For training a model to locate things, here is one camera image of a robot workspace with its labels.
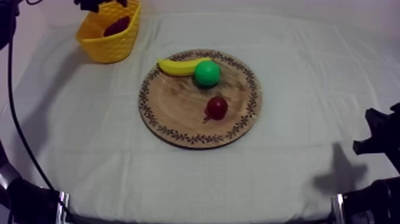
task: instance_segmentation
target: round wooden plate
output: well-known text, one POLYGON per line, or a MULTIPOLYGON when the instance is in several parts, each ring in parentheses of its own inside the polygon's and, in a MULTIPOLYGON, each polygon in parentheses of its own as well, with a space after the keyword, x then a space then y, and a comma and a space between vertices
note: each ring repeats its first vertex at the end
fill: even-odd
POLYGON ((139 94, 139 111, 156 136, 177 147, 209 149, 229 144, 254 125, 261 111, 262 92, 254 73, 229 54, 195 49, 174 54, 173 61, 211 57, 221 67, 221 80, 212 89, 199 89, 193 76, 165 74, 157 65, 149 72, 139 94), (222 120, 203 123, 209 99, 224 97, 228 112, 222 120))

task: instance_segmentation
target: fruit stem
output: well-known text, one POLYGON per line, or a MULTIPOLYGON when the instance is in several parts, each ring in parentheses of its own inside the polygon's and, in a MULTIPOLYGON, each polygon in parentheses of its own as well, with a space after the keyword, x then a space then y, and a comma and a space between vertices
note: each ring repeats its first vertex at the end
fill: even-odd
POLYGON ((206 117, 204 117, 204 119, 203 119, 203 124, 205 124, 207 121, 209 121, 211 118, 210 117, 208 117, 208 116, 206 116, 206 117))

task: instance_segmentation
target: white cloth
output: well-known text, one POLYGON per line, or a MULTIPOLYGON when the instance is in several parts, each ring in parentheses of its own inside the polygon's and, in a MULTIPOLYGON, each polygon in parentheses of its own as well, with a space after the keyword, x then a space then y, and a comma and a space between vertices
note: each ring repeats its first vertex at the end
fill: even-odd
MULTIPOLYGON (((177 223, 322 217, 336 192, 396 176, 383 155, 356 156, 370 136, 364 112, 400 101, 397 39, 332 24, 253 14, 143 17, 129 58, 95 64, 77 27, 44 35, 15 90, 27 139, 78 214, 177 223), (257 75, 262 113, 219 150, 172 147, 138 113, 141 81, 157 57, 194 48, 232 54, 257 75)), ((0 137, 25 178, 44 186, 9 110, 0 137)))

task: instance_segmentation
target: yellow basket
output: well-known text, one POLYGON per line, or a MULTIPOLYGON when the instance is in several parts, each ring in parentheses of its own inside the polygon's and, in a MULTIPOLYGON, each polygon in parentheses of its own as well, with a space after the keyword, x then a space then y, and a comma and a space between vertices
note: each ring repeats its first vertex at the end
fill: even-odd
POLYGON ((83 21, 76 40, 82 48, 100 63, 113 63, 129 56, 139 31, 140 1, 128 0, 124 8, 116 1, 99 6, 99 13, 90 12, 83 21), (126 30, 104 37, 105 29, 125 16, 130 17, 126 30))

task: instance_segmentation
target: yellow banana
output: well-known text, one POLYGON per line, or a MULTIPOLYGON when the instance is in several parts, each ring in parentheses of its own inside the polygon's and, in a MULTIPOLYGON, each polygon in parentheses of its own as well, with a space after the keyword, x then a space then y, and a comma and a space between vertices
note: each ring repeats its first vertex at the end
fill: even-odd
POLYGON ((171 61, 169 59, 157 58, 160 68, 173 76, 191 76, 195 67, 202 61, 211 61, 211 58, 199 58, 192 61, 171 61))

